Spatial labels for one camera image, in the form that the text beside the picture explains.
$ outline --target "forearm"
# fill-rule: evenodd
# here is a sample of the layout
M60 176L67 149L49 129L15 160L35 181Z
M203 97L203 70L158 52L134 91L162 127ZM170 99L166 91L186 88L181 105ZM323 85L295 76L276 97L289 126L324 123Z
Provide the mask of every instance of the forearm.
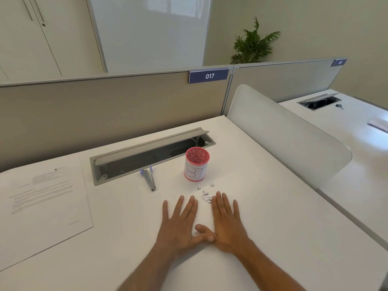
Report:
M117 291L159 291L174 261L168 249L153 246Z
M287 273L274 264L251 240L235 253L261 291L304 291Z

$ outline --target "left hand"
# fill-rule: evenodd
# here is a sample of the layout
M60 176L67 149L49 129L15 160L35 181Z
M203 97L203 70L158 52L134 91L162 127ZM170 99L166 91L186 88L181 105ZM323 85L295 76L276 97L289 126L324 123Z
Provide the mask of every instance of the left hand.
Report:
M202 225L196 225L195 227L201 234L197 236L192 235L192 226L197 214L198 200L191 196L182 214L179 215L183 200L184 196L182 195L178 199L171 218L168 218L167 200L163 202L162 224L155 243L156 248L169 251L174 259L203 242L214 241L213 232Z

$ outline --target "gray partition panel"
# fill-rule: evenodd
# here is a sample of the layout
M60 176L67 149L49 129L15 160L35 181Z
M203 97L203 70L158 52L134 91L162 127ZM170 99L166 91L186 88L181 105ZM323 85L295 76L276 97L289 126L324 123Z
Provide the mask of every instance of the gray partition panel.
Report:
M238 86L246 84L275 102L327 90L342 66L334 59L236 65L224 107L228 114Z
M188 80L181 71L2 86L0 171L219 116L229 79Z

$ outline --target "blue sign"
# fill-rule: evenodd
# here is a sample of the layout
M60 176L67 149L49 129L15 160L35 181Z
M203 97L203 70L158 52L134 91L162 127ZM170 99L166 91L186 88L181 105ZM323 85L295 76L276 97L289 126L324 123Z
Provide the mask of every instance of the blue sign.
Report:
M336 59L331 66L342 66L346 61L347 59Z
M228 73L228 68L190 71L189 84L204 83L206 81L222 81L228 78Z

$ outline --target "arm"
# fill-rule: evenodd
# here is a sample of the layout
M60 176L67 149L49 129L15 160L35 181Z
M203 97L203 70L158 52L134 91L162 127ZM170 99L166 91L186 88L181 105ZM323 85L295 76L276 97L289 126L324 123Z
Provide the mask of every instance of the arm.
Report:
M182 214L184 197L179 197L171 218L168 218L167 201L163 202L162 224L156 243L133 273L117 291L158 291L166 279L171 264L202 242L214 241L209 229L196 226L201 234L192 235L192 226L197 214L198 200L190 197Z
M222 251L234 254L262 291L304 291L287 273L274 264L249 239L240 220L237 201L234 213L225 193L217 192L211 200L215 227L215 245ZM208 230L201 225L201 230Z

